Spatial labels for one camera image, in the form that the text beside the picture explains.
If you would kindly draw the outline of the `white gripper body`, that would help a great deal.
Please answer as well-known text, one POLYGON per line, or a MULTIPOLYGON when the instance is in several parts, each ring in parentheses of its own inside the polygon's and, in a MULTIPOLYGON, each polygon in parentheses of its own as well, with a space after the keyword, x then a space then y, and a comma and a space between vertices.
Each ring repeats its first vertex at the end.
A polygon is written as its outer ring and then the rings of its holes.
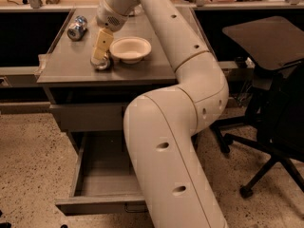
POLYGON ((96 13, 99 27, 115 32, 120 30, 128 19, 129 6, 122 0, 101 0, 96 13))

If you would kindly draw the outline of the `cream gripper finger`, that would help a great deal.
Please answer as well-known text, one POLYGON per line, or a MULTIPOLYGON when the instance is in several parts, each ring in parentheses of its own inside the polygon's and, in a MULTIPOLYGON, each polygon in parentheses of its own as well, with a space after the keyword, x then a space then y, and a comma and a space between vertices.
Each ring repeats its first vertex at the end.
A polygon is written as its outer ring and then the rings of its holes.
POLYGON ((100 28, 93 46, 91 58, 95 61, 101 61, 108 52, 113 40, 113 32, 110 29, 100 28))

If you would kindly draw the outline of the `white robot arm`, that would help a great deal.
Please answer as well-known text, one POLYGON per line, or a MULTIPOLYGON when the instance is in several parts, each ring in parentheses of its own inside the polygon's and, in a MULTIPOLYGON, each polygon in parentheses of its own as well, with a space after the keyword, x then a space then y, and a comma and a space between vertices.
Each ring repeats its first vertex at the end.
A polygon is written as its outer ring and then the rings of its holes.
POLYGON ((170 0, 102 0, 91 60, 103 40, 141 5, 160 40, 177 84, 145 92, 127 107, 127 150, 155 228, 229 228, 201 167, 191 138, 222 114, 229 89, 205 42, 170 0))

